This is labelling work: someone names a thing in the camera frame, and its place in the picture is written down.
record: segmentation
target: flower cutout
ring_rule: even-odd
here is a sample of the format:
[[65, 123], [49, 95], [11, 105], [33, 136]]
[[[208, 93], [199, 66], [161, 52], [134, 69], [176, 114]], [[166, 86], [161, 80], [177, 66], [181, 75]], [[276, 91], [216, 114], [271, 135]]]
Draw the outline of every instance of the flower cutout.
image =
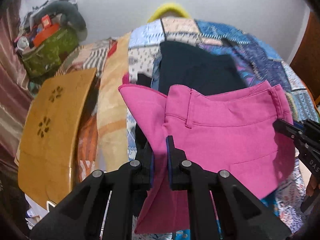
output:
[[44, 137], [44, 133], [47, 133], [49, 131], [49, 123], [50, 123], [51, 119], [47, 118], [46, 116], [43, 118], [43, 121], [39, 123], [39, 130], [37, 135], [40, 135], [41, 138]]
[[51, 92], [51, 96], [49, 97], [49, 101], [51, 101], [51, 102], [53, 103], [55, 99], [60, 98], [62, 91], [63, 91], [63, 88], [60, 87], [60, 86], [57, 86], [57, 88], [54, 89], [54, 90]]

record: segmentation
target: silver bolt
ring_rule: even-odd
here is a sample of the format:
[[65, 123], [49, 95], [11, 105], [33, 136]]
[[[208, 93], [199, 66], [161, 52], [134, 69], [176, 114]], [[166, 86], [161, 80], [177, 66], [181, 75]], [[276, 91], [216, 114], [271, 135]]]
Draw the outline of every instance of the silver bolt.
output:
[[192, 163], [191, 163], [191, 161], [184, 160], [181, 164], [183, 167], [190, 167]]
[[137, 167], [140, 165], [140, 162], [138, 160], [133, 160], [133, 161], [130, 161], [130, 165], [133, 167]]
[[96, 170], [92, 173], [92, 176], [94, 176], [95, 178], [98, 178], [102, 175], [102, 171], [100, 170]]
[[226, 170], [220, 171], [221, 177], [227, 178], [227, 177], [229, 177], [229, 175], [230, 175], [229, 171], [226, 171]]

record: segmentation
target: white wall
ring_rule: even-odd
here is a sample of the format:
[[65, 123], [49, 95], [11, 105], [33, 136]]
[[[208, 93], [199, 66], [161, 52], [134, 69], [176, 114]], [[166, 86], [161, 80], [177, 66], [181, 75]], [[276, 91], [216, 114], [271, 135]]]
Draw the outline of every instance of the white wall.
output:
[[[22, 0], [20, 16], [46, 0]], [[147, 22], [165, 2], [177, 2], [193, 18], [234, 25], [273, 46], [287, 60], [295, 54], [308, 21], [303, 0], [77, 0], [90, 43], [121, 36]]]

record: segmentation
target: pink pants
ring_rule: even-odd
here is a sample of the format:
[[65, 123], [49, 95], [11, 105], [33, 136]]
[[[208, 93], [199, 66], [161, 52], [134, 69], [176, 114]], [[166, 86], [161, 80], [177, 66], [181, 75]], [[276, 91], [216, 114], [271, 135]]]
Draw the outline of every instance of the pink pants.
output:
[[272, 126], [278, 118], [292, 123], [280, 85], [271, 87], [265, 81], [207, 97], [182, 85], [171, 86], [168, 96], [133, 84], [122, 85], [119, 91], [155, 156], [154, 185], [136, 233], [189, 228], [187, 194], [169, 188], [168, 135], [188, 160], [208, 171], [230, 171], [258, 198], [274, 191], [293, 170], [293, 142]]

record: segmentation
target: pink curtain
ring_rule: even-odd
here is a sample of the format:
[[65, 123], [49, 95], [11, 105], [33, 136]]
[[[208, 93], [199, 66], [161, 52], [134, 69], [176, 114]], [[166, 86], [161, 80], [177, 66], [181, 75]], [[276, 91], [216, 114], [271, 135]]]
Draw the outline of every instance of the pink curtain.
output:
[[17, 170], [14, 157], [32, 97], [28, 76], [13, 41], [18, 35], [21, 0], [12, 0], [0, 19], [0, 163]]

